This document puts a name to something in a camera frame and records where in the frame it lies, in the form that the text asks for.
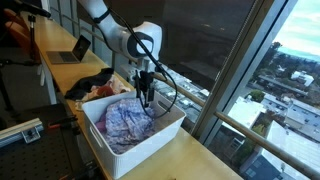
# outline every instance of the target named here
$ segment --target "laptop screen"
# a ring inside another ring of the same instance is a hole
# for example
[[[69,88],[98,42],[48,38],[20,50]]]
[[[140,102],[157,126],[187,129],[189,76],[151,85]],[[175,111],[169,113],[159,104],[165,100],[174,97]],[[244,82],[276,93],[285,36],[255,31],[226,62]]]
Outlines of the laptop screen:
[[[72,53],[78,58],[78,60],[81,60],[89,49],[90,44],[91,42],[87,38],[85,38],[83,35],[80,35],[80,38],[74,46]]]

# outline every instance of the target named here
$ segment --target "black cable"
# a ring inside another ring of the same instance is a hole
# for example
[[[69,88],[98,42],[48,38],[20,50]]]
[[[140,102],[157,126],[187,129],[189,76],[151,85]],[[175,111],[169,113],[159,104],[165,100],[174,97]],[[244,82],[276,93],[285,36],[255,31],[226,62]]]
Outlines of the black cable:
[[[0,43],[1,41],[5,38],[5,36],[8,34],[9,30],[11,29],[11,26],[13,25],[13,21],[11,21],[11,24],[9,26],[9,28],[6,28],[6,31],[2,34],[2,36],[0,37]]]
[[[152,56],[152,54],[150,53],[150,51],[146,48],[146,46],[141,42],[140,38],[135,34],[135,32],[133,31],[132,27],[127,23],[126,20],[124,20],[118,13],[116,13],[112,8],[109,7],[109,9],[111,13],[113,13],[118,19],[121,20],[122,23],[124,23],[124,25],[127,27],[127,29],[129,30],[129,32],[131,33],[131,35],[133,35],[134,39],[137,41],[137,43],[140,45],[140,47],[143,49],[143,51],[148,55],[148,57],[151,59],[151,61],[157,66],[157,68],[160,70],[162,76],[165,78],[165,81],[167,81],[167,77],[165,74],[167,74],[169,76],[169,78],[172,80],[172,83],[174,85],[174,89],[175,89],[175,96],[174,96],[174,99],[171,103],[171,105],[169,106],[168,109],[166,109],[166,111],[157,116],[157,117],[151,117],[147,111],[145,110],[145,107],[143,105],[143,102],[142,102],[142,99],[141,97],[139,96],[139,99],[140,99],[140,103],[141,103],[141,106],[144,110],[144,112],[150,117],[150,118],[160,118],[162,116],[164,116],[166,113],[170,112],[170,109],[173,107],[174,103],[176,102],[176,99],[178,97],[178,88],[177,88],[177,84],[175,83],[174,79],[172,78],[172,76],[166,71],[164,70],[164,68],[159,65],[158,61]]]
[[[143,49],[143,51],[148,55],[148,57],[151,59],[151,61],[157,66],[157,68],[161,71],[161,74],[163,77],[167,80],[167,77],[165,75],[165,70],[162,66],[159,65],[158,61],[152,56],[148,48],[141,42],[140,38],[136,35],[136,33],[133,31],[132,27],[127,23],[125,19],[123,19],[118,13],[116,13],[112,8],[109,7],[110,12],[114,14],[120,21],[127,27],[131,35],[134,37],[134,39],[137,41],[137,43],[140,45],[140,47]]]

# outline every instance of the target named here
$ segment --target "dark cloth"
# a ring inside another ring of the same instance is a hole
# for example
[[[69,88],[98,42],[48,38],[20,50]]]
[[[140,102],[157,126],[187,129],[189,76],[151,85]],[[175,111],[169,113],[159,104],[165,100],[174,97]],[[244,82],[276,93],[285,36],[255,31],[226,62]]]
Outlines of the dark cloth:
[[[112,68],[103,68],[97,75],[81,78],[67,91],[64,97],[74,101],[82,99],[86,93],[91,92],[92,86],[102,86],[106,84],[112,77],[113,72],[114,70]]]

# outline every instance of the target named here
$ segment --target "crumpled cloth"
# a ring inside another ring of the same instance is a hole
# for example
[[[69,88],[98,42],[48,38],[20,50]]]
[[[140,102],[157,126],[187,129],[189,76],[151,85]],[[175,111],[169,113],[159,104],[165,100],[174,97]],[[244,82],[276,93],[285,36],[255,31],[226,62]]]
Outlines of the crumpled cloth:
[[[153,117],[152,108],[146,108]],[[110,148],[122,154],[155,133],[154,119],[145,114],[140,100],[122,99],[109,105],[95,124]]]
[[[72,88],[66,92],[64,97],[74,101],[81,99],[86,93],[90,92],[92,86],[102,86],[107,83],[112,77],[113,72],[114,70],[112,68],[103,68],[96,75],[79,79]]]
[[[113,94],[106,94],[104,96],[101,96],[101,94],[99,94],[99,89],[104,88],[106,86],[109,86],[112,88]],[[102,86],[95,86],[93,85],[90,89],[90,92],[86,93],[81,100],[76,100],[75,103],[75,109],[77,111],[83,111],[82,110],[82,104],[89,101],[89,100],[93,100],[93,99],[99,99],[102,97],[107,97],[107,96],[111,96],[111,95],[115,95],[115,94],[120,94],[120,93],[124,93],[124,92],[130,92],[131,89],[126,87],[120,80],[119,78],[117,78],[117,76],[112,75],[111,78]]]

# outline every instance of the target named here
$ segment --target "purple patterned fabric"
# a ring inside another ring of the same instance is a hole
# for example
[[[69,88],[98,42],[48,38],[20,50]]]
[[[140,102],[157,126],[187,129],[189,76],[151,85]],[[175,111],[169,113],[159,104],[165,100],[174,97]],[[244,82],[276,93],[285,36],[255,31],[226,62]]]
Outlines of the purple patterned fabric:
[[[150,116],[154,110],[146,108]],[[122,99],[109,105],[96,123],[114,153],[122,154],[154,134],[154,120],[145,114],[140,100]]]

